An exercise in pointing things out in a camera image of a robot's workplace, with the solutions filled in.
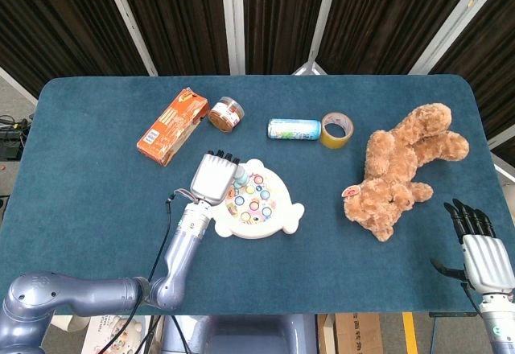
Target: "tape roll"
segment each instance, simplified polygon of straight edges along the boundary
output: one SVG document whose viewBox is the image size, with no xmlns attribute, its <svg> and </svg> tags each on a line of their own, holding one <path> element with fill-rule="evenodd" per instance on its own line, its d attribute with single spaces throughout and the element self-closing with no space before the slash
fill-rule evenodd
<svg viewBox="0 0 515 354">
<path fill-rule="evenodd" d="M 334 123 L 345 131 L 344 137 L 334 137 L 328 133 L 325 126 Z M 354 133 L 354 125 L 349 117 L 342 113 L 329 113 L 322 118 L 322 132 L 320 141 L 329 149 L 340 149 L 343 147 Z"/>
</svg>

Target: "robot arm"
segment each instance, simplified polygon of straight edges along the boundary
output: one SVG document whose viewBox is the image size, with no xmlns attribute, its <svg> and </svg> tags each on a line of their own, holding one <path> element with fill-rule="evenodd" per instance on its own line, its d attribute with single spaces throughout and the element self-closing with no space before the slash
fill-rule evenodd
<svg viewBox="0 0 515 354">
<path fill-rule="evenodd" d="M 81 316 L 132 310 L 141 300 L 173 311 L 183 300 L 184 283 L 208 227 L 212 205 L 221 203 L 239 160 L 218 150 L 206 154 L 192 181 L 188 204 L 165 253 L 167 276 L 81 280 L 51 272 L 22 275 L 10 286 L 0 310 L 0 354 L 44 354 L 40 347 L 57 307 L 68 305 Z"/>
<path fill-rule="evenodd" d="M 453 270 L 431 260 L 443 275 L 462 282 L 465 293 L 483 318 L 494 354 L 515 354 L 515 304 L 510 301 L 515 276 L 501 239 L 496 238 L 490 219 L 454 199 L 445 203 L 463 250 L 465 270 Z M 470 288 L 483 295 L 479 307 Z"/>
</svg>

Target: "brown teddy bear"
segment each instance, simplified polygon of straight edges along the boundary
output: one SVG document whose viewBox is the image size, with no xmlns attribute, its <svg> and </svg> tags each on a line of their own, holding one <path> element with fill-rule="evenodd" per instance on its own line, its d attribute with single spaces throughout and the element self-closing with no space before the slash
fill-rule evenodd
<svg viewBox="0 0 515 354">
<path fill-rule="evenodd" d="M 402 212 L 433 196 L 428 184 L 411 182 L 417 168 L 436 158 L 467 156 L 467 140 L 447 131 L 450 124 L 451 110 L 433 103 L 419 106 L 390 131 L 374 132 L 366 150 L 365 180 L 342 195 L 346 217 L 387 241 Z"/>
</svg>

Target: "table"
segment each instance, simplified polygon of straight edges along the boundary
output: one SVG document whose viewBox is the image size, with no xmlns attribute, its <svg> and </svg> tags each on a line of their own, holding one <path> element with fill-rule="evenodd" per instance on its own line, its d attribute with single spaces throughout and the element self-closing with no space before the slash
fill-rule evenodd
<svg viewBox="0 0 515 354">
<path fill-rule="evenodd" d="M 185 87 L 211 105 L 233 97 L 245 117 L 232 134 L 201 122 L 161 167 L 137 152 L 136 141 Z M 470 142 L 470 154 L 420 169 L 415 180 L 428 182 L 433 198 L 405 212 L 390 241 L 380 243 L 344 217 L 340 194 L 361 182 L 374 130 L 389 130 L 414 107 L 436 101 L 451 107 L 451 128 Z M 330 111 L 354 121 L 343 149 L 266 137 L 270 118 L 321 119 Z M 165 199 L 189 187 L 202 155 L 217 149 L 261 159 L 306 211 L 290 236 L 223 239 L 210 227 L 178 314 L 470 311 L 459 283 L 429 262 L 463 264 L 443 209 L 453 197 L 491 216 L 515 261 L 515 228 L 472 91 L 458 76 L 72 77 L 49 82 L 41 93 L 0 231 L 0 292 L 30 270 L 147 276 L 165 232 Z M 174 224 L 185 205 L 174 202 Z M 164 274 L 160 264 L 157 275 Z"/>
</svg>

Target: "yellow tape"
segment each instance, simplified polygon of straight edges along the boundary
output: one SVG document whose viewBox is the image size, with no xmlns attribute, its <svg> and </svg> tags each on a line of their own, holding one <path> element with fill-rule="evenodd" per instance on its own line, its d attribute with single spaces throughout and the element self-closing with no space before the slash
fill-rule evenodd
<svg viewBox="0 0 515 354">
<path fill-rule="evenodd" d="M 404 323 L 406 350 L 408 351 L 408 354 L 418 354 L 417 339 L 415 338 L 415 325 L 413 323 L 413 314 L 410 312 L 403 312 L 402 322 Z"/>
<path fill-rule="evenodd" d="M 344 137 L 333 137 L 325 129 L 326 125 L 334 123 L 345 130 Z M 329 149 L 340 149 L 343 147 L 354 133 L 354 125 L 349 117 L 342 113 L 329 113 L 322 118 L 322 132 L 320 133 L 320 141 Z"/>
</svg>

